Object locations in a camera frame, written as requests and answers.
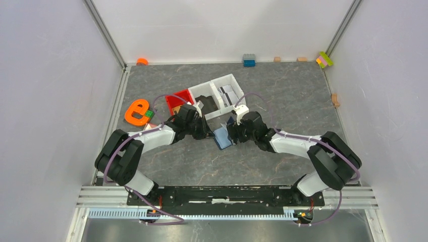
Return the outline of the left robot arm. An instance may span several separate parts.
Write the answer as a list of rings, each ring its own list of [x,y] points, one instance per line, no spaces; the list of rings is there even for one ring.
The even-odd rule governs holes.
[[[215,137],[206,118],[195,105],[184,104],[178,114],[155,128],[127,133],[115,130],[98,154],[94,167],[102,172],[105,183],[115,183],[139,193],[145,205],[158,201],[157,183],[138,171],[142,154],[175,144],[190,135],[195,140]]]

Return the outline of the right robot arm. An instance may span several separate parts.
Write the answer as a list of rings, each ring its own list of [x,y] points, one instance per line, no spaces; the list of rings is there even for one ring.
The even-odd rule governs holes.
[[[359,178],[360,158],[334,132],[303,136],[268,128],[256,111],[229,121],[227,131],[234,145],[253,141],[262,151],[291,154],[311,161],[315,171],[293,185],[291,198],[298,206],[306,205],[317,192],[340,191],[346,183]]]

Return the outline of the blue card holder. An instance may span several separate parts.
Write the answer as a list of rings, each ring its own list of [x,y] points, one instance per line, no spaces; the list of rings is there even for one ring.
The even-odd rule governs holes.
[[[221,127],[214,130],[215,143],[220,150],[224,150],[233,145],[232,141],[229,139],[229,132],[227,130],[227,125],[233,124],[234,118],[231,116],[226,121],[226,123],[221,124]]]

